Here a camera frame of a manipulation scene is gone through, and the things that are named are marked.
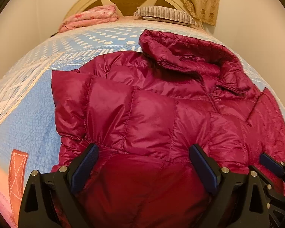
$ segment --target pink fabric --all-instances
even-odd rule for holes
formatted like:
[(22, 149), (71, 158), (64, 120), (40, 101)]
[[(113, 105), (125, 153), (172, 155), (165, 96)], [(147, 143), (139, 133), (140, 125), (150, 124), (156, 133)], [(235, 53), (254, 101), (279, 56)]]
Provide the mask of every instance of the pink fabric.
[(78, 27), (86, 27), (91, 25), (97, 25), (106, 22), (114, 22), (119, 19), (116, 14), (116, 5), (97, 6), (77, 13), (69, 18), (65, 19), (59, 27), (59, 32), (66, 32)]

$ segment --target pillow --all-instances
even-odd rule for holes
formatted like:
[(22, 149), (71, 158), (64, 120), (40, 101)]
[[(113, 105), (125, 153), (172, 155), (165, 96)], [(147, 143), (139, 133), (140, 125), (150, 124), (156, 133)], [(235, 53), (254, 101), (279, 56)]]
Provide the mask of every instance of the pillow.
[(160, 19), (165, 19), (169, 21), (165, 22), (181, 22), (186, 25), (195, 25), (197, 26), (197, 22), (186, 12), (179, 11), (173, 8), (161, 7), (161, 6), (149, 6), (149, 7), (138, 7), (134, 13), (135, 16), (148, 17), (146, 19), (150, 20), (149, 17), (155, 17)]
[(156, 17), (151, 17), (151, 16), (143, 16), (142, 19), (147, 20), (147, 21), (160, 21), (160, 22), (168, 22), (168, 23), (173, 23), (173, 24), (178, 24), (178, 25), (183, 25), (183, 26), (190, 26), (190, 24), (186, 24), (183, 22), (166, 20), (166, 19), (161, 19), (161, 18), (156, 18)]

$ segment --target puffer jacket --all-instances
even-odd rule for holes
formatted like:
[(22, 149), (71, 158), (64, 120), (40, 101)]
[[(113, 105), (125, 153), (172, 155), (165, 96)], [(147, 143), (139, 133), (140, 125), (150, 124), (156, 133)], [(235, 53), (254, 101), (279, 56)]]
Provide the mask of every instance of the puffer jacket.
[(53, 71), (58, 170), (90, 143), (99, 159), (78, 200), (96, 228), (185, 228), (207, 208), (188, 149), (198, 143), (237, 173), (266, 152), (285, 161), (285, 123), (239, 59), (213, 42), (145, 30), (135, 51), (100, 55)]

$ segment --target bed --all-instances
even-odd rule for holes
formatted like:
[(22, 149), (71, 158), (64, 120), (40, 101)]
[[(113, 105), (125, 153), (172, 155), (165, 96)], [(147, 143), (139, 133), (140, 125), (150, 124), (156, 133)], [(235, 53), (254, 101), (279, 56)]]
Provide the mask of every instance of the bed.
[[(23, 56), (0, 81), (0, 212), (11, 227), (17, 227), (22, 193), (30, 173), (34, 169), (49, 172), (58, 162), (60, 136), (54, 122), (52, 70), (77, 69), (97, 55), (114, 51), (141, 51), (138, 39), (145, 29), (224, 45), (203, 30), (130, 16), (141, 5), (186, 11), (180, 0), (79, 0), (66, 17), (112, 3), (117, 5), (119, 15), (124, 16), (120, 20), (49, 38)], [(260, 90), (268, 87), (275, 95), (285, 120), (285, 108), (272, 88), (236, 55), (254, 84)]]

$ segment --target jacket collar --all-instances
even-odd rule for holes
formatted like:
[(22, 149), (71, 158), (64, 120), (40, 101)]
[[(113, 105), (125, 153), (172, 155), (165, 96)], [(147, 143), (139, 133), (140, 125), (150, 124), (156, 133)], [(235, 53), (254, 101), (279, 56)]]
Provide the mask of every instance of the jacket collar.
[(245, 93), (252, 81), (239, 59), (225, 46), (169, 32), (145, 30), (139, 44), (143, 52), (163, 68), (187, 74), (216, 76), (217, 86)]

